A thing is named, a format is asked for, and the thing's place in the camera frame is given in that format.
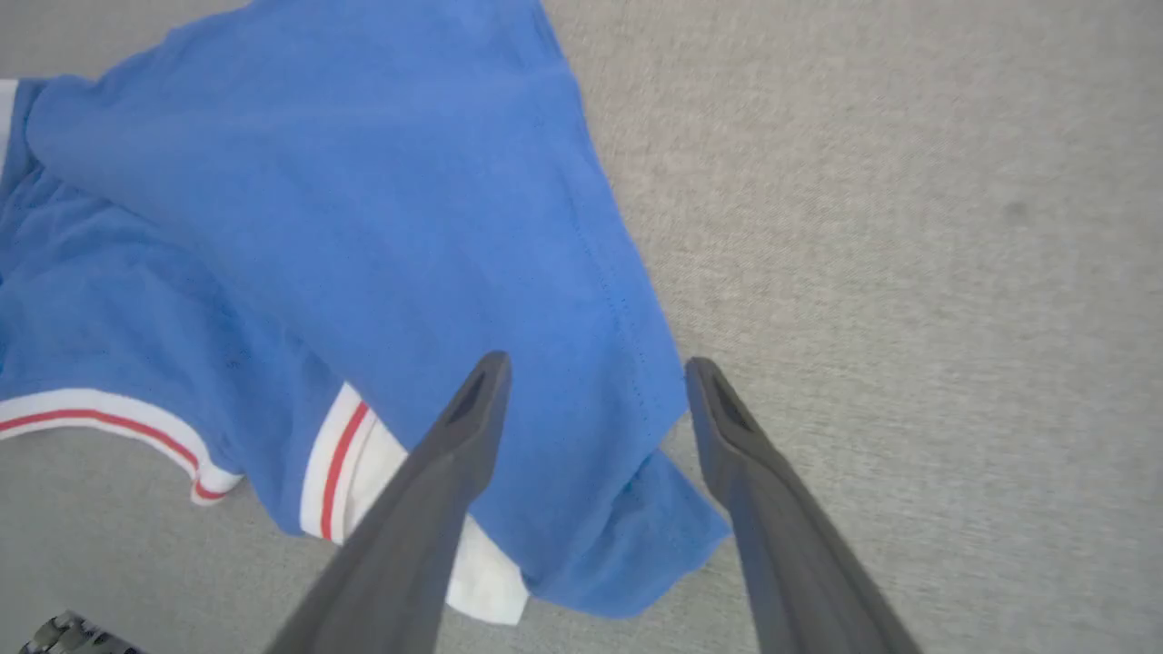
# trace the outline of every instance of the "gray fabric surface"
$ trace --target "gray fabric surface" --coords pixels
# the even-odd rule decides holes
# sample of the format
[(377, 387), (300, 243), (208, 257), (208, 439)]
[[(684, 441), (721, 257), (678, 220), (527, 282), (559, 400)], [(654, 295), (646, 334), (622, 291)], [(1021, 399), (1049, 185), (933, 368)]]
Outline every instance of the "gray fabric surface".
[[(547, 5), (684, 354), (920, 642), (1163, 651), (1163, 5)], [(98, 73), (219, 8), (7, 2), (0, 76)], [(261, 651), (329, 547), (88, 436), (0, 446), (0, 649), (69, 606), (155, 654)], [(693, 474), (691, 438), (668, 448)], [(728, 546), (640, 619), (449, 613), (441, 651), (754, 637)]]

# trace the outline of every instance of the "dark stain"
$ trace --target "dark stain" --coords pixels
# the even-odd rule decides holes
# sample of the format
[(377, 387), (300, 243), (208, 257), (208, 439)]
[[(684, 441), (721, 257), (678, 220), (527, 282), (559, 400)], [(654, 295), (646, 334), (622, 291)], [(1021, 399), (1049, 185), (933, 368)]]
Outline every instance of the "dark stain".
[(1001, 209), (1001, 216), (1011, 227), (1026, 227), (1030, 222), (1029, 206), (1020, 200), (1009, 202)]

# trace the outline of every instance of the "black and silver object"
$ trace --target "black and silver object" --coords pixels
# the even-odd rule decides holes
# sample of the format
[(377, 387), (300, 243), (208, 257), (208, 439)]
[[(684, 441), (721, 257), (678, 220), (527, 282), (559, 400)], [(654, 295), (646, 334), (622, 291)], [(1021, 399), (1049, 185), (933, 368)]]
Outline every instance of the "black and silver object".
[[(702, 476), (730, 513), (763, 654), (919, 649), (722, 371), (686, 367)], [(429, 654), (461, 527), (487, 485), (508, 356), (486, 355), (291, 616), (270, 654)]]

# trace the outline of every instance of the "red stripe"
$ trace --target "red stripe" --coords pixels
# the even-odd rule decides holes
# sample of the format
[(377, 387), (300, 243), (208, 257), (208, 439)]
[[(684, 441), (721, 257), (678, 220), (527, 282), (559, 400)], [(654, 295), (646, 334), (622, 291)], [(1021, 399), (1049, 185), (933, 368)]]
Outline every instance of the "red stripe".
[[(115, 427), (122, 427), (137, 432), (138, 434), (154, 439), (155, 441), (170, 448), (174, 454), (186, 460), (195, 472), (198, 470), (198, 460), (194, 457), (193, 453), (186, 449), (186, 447), (178, 441), (171, 439), (165, 432), (150, 427), (149, 425), (143, 425), (136, 420), (113, 415), (112, 413), (94, 411), (92, 408), (60, 408), (57, 411), (45, 411), (44, 413), (34, 413), (31, 415), (14, 418), (12, 420), (0, 422), (0, 432), (15, 429), (16, 427), (23, 427), (26, 425), (35, 425), (37, 422), (48, 422), (51, 420), (97, 420), (98, 422), (105, 422), (106, 425), (113, 425)], [(194, 484), (194, 492), (198, 493), (199, 497), (204, 497), (206, 499), (219, 499), (226, 496), (224, 492), (214, 492), (206, 489), (202, 486), (201, 481), (198, 481)]]
[(340, 436), (340, 442), (335, 446), (335, 454), (331, 456), (331, 467), (327, 469), (327, 484), (323, 485), (323, 516), (319, 526), (319, 533), (324, 540), (331, 540), (331, 511), (335, 510), (335, 489), (340, 485), (343, 458), (347, 457), (351, 439), (355, 438), (356, 431), (359, 429), (366, 414), (368, 405), (361, 401), (355, 413), (351, 414), (351, 419), (348, 420), (348, 426), (343, 428), (343, 435)]

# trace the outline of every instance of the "clothing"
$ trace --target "clothing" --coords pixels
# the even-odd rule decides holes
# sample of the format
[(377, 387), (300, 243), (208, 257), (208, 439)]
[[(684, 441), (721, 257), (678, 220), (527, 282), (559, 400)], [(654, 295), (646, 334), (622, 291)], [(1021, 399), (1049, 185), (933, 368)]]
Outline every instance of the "clothing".
[(657, 450), (682, 369), (535, 1), (258, 1), (95, 84), (49, 81), (26, 137), (301, 339), (406, 448), (507, 350), (472, 514), (535, 595), (632, 616), (726, 534)]
[[(21, 93), (17, 123), (35, 88)], [(185, 469), (197, 504), (245, 472), (284, 531), (342, 542), (407, 456), (355, 389), (156, 227), (60, 182), (19, 140), (10, 151), (0, 440), (60, 426), (128, 436)], [(470, 518), (449, 604), (516, 624), (527, 597)]]

